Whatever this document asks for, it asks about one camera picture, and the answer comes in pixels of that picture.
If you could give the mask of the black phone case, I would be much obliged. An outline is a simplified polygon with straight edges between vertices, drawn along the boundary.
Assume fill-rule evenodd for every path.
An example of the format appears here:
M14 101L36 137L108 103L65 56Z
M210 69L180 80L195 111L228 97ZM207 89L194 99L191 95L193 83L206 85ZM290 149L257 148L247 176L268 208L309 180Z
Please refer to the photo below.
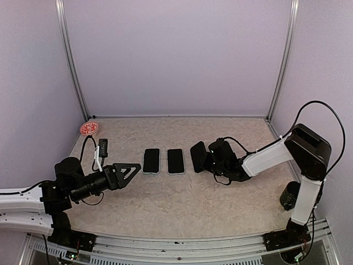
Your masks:
M206 157L206 153L206 147L203 141L199 141L191 147L190 155L195 173L200 173L204 170L202 164Z

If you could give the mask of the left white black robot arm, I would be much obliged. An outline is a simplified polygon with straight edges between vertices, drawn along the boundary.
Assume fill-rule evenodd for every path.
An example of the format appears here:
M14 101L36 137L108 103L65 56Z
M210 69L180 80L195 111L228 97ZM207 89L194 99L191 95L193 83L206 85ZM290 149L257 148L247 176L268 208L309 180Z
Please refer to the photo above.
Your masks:
M60 246L91 252L96 235L72 229L65 211L106 190L125 188L140 170L138 163L114 163L84 175L79 159L65 158L55 165L54 181L1 190L1 229L44 235Z

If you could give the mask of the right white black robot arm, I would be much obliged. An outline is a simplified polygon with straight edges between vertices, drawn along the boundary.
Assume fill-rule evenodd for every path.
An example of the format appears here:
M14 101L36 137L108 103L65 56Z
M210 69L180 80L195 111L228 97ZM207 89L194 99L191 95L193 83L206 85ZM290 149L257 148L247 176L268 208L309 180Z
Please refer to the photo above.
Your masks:
M193 154L192 161L198 171L208 171L215 178L224 177L228 184L245 182L282 164L299 170L300 179L290 182L280 201L291 216L284 229L263 235L267 251L309 242L314 232L308 223L314 218L315 208L322 196L331 145L326 139L304 124L296 124L274 142L253 152L237 157L227 137L221 137L208 147Z

